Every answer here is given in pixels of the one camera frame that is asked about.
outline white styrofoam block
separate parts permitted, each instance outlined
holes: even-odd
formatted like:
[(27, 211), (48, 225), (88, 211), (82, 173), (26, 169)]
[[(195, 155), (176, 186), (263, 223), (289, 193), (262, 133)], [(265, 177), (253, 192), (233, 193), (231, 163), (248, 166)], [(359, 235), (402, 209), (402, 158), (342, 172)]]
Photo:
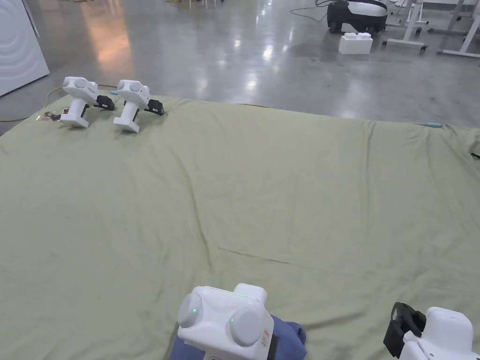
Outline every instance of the white styrofoam block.
[(346, 33), (340, 39), (338, 51), (343, 55), (370, 54), (372, 42), (372, 36), (369, 33)]

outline polished floor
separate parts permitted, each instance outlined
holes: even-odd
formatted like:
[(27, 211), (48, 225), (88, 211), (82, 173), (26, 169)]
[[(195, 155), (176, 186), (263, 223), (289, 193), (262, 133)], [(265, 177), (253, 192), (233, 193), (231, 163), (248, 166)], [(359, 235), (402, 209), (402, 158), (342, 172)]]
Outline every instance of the polished floor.
[[(480, 126), (480, 60), (437, 55), (430, 45), (389, 45), (376, 39), (368, 56), (344, 56), (339, 35), (289, 10), (313, 0), (27, 0), (50, 75), (0, 98), (2, 119), (40, 109), (65, 76), (116, 85), (137, 79), (152, 94), (381, 121)], [(298, 11), (320, 20), (326, 8)], [(447, 12), (425, 11), (430, 26), (445, 27)], [(469, 26), (462, 19), (460, 27)], [(403, 36), (388, 28), (380, 37)], [(459, 48), (461, 38), (448, 46)], [(472, 45), (473, 50), (480, 48)], [(51, 100), (64, 93), (55, 92)], [(0, 123), (5, 132), (16, 123)]]

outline white plastic housing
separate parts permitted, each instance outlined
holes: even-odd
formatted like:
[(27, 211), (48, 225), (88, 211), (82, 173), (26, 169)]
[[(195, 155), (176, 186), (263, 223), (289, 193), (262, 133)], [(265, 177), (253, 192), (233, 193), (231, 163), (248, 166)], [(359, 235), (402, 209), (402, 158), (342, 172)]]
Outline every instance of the white plastic housing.
[(94, 105), (98, 96), (98, 85), (84, 77), (67, 76), (63, 80), (63, 90), (73, 97), (83, 99), (88, 105)]
[(239, 284), (244, 296), (208, 286), (198, 286), (182, 302), (178, 336), (205, 351), (205, 359), (265, 360), (274, 321), (264, 304), (266, 292)]
[(372, 43), (369, 33), (345, 33), (340, 39), (338, 51), (343, 55), (366, 55), (370, 54)]
[(60, 121), (76, 128), (88, 128), (88, 122), (82, 118), (85, 105), (96, 103), (98, 85), (84, 77), (67, 76), (63, 80), (63, 90), (73, 96), (68, 114), (62, 114)]
[(150, 89), (139, 81), (120, 80), (118, 92), (125, 99), (126, 104), (120, 117), (114, 118), (113, 123), (123, 131), (138, 132), (140, 127), (135, 124), (133, 119), (138, 109), (143, 110), (148, 107)]
[(150, 89), (135, 80), (120, 80), (118, 92), (127, 102), (131, 101), (141, 110), (148, 107), (150, 101)]
[(267, 300), (267, 292), (264, 288), (255, 285), (240, 283), (233, 290), (235, 294), (246, 296), (250, 299), (257, 299), (263, 306)]
[(473, 326), (462, 313), (431, 307), (421, 337), (408, 331), (399, 360), (476, 360), (472, 352)]

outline black cable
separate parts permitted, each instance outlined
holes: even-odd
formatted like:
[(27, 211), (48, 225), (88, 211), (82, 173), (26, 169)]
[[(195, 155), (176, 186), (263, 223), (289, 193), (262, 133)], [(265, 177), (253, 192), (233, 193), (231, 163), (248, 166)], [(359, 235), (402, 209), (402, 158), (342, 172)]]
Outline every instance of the black cable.
[(315, 7), (310, 7), (310, 8), (292, 9), (292, 10), (290, 10), (290, 13), (292, 13), (292, 14), (294, 14), (294, 15), (297, 15), (297, 16), (301, 16), (301, 17), (306, 17), (306, 18), (308, 18), (308, 19), (312, 19), (312, 20), (314, 20), (314, 21), (316, 21), (316, 22), (319, 23), (320, 21), (323, 20), (323, 18), (322, 18), (322, 20), (317, 20), (317, 19), (315, 19), (315, 18), (313, 18), (313, 17), (311, 17), (311, 16), (302, 15), (302, 14), (297, 14), (297, 13), (294, 12), (294, 11), (296, 11), (296, 10), (307, 10), (307, 9), (316, 9), (316, 8), (317, 8), (317, 7), (315, 6)]
[(309, 7), (309, 8), (299, 8), (299, 9), (292, 9), (290, 10), (290, 13), (291, 14), (294, 14), (294, 15), (297, 15), (297, 16), (301, 16), (301, 17), (306, 17), (307, 19), (312, 19), (314, 21), (316, 21), (317, 23), (319, 23), (320, 21), (322, 21), (326, 16), (327, 14), (325, 13), (325, 15), (320, 19), (320, 20), (317, 20), (311, 16), (308, 16), (308, 15), (302, 15), (302, 14), (297, 14), (295, 13), (294, 11), (297, 11), (297, 10), (307, 10), (307, 9), (316, 9), (316, 8), (324, 8), (325, 6), (328, 6), (327, 5), (322, 5), (322, 4), (325, 4), (325, 3), (331, 3), (332, 1), (335, 1), (335, 0), (323, 0), (323, 1), (320, 1), (320, 0), (315, 0), (315, 7)]

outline cable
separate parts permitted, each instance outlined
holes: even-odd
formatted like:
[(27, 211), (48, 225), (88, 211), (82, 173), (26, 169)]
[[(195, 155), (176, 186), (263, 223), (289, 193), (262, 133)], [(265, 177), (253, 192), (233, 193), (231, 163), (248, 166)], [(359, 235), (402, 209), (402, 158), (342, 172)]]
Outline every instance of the cable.
[(268, 109), (270, 109), (270, 108), (271, 108), (271, 107), (269, 107), (269, 106), (255, 105), (255, 104), (238, 104), (238, 105), (257, 106), (257, 107), (259, 107), (259, 108), (268, 108)]
[[(99, 84), (98, 86), (113, 87), (113, 88), (115, 88), (115, 89), (117, 88), (117, 87), (114, 86), (114, 85), (108, 85), (108, 84)], [(52, 91), (50, 91), (50, 92), (48, 93), (47, 99), (45, 100), (45, 105), (42, 107), (42, 109), (44, 109), (44, 108), (47, 107), (47, 105), (48, 105), (48, 98), (50, 97), (50, 95), (52, 95), (55, 91), (60, 90), (60, 89), (62, 89), (62, 87), (57, 87), (57, 88), (53, 89)], [(21, 121), (21, 120), (25, 120), (25, 119), (27, 119), (27, 118), (29, 118), (29, 116), (27, 116), (27, 117), (25, 117), (25, 118), (13, 119), (13, 120), (1, 120), (1, 119), (0, 119), (0, 122)]]
[(315, 7), (308, 7), (308, 8), (298, 8), (298, 9), (292, 9), (290, 10), (290, 13), (291, 14), (294, 14), (294, 15), (297, 15), (297, 16), (301, 16), (301, 17), (306, 17), (307, 19), (312, 19), (314, 20), (315, 22), (319, 23), (320, 21), (322, 21), (325, 17), (326, 17), (326, 13), (325, 15), (320, 19), (320, 20), (317, 20), (311, 16), (308, 16), (308, 15), (302, 15), (302, 14), (297, 14), (296, 12), (294, 11), (297, 11), (297, 10), (307, 10), (307, 9), (316, 9), (316, 8), (324, 8), (325, 6), (328, 6), (329, 3), (331, 3), (332, 1), (334, 0), (323, 0), (323, 1), (320, 1), (320, 0), (315, 0)]

